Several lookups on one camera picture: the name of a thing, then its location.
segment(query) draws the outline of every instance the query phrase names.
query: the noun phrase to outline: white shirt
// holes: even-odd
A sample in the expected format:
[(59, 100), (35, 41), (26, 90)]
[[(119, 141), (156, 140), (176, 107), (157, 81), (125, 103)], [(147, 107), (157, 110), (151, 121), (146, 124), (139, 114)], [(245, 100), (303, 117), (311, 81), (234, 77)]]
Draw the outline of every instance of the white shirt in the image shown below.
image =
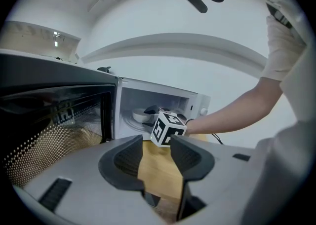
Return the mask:
[(262, 77), (282, 81), (280, 87), (300, 121), (315, 118), (315, 35), (296, 0), (266, 0), (291, 23), (290, 30), (267, 17), (269, 57)]
[(312, 39), (312, 31), (296, 0), (266, 2), (278, 9), (293, 26), (289, 29), (272, 15), (267, 17), (269, 57), (262, 77), (282, 81)]

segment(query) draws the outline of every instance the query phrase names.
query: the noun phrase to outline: microwave door mesh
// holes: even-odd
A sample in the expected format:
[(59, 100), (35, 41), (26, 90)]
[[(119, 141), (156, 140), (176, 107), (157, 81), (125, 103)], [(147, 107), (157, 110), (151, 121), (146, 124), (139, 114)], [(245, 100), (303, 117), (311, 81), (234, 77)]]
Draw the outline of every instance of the microwave door mesh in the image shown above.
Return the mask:
[(32, 137), (14, 140), (19, 145), (2, 158), (2, 166), (12, 184), (22, 188), (67, 154), (99, 144), (102, 141), (100, 104), (56, 113), (46, 118), (46, 127)]

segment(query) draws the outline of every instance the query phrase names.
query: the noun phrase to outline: black slot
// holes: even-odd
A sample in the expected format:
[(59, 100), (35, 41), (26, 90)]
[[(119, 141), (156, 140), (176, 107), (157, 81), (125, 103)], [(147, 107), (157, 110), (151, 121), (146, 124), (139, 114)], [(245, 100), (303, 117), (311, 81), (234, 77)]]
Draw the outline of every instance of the black slot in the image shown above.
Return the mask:
[(56, 179), (50, 188), (40, 198), (39, 203), (51, 212), (54, 212), (60, 200), (63, 198), (66, 191), (70, 187), (71, 183), (72, 182), (69, 180)]
[(246, 162), (248, 162), (248, 160), (250, 159), (250, 156), (244, 155), (244, 154), (235, 154), (235, 155), (233, 155), (233, 157), (237, 158), (239, 160), (246, 161)]
[(193, 145), (180, 136), (171, 136), (171, 157), (183, 176), (182, 194), (177, 220), (182, 220), (206, 206), (192, 196), (188, 182), (203, 179), (214, 167), (215, 158), (208, 151)]

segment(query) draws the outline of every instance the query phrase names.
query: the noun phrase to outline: white microwave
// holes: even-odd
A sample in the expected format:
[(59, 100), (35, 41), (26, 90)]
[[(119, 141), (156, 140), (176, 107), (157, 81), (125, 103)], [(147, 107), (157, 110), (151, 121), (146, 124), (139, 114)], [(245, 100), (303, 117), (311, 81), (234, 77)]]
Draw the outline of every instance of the white microwave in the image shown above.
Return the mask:
[(179, 110), (190, 119), (206, 115), (209, 103), (210, 97), (206, 95), (131, 78), (119, 78), (114, 138), (143, 135), (143, 140), (149, 140), (150, 132), (133, 118), (133, 109), (145, 110), (156, 105)]

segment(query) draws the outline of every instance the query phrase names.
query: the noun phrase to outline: person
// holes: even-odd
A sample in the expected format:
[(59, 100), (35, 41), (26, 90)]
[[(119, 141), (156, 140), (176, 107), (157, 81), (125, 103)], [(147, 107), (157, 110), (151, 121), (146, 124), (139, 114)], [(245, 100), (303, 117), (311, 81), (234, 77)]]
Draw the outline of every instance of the person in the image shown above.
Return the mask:
[(305, 14), (295, 0), (265, 0), (269, 57), (256, 86), (221, 110), (187, 122), (187, 134), (225, 133), (266, 117), (282, 95), (280, 83), (313, 40)]

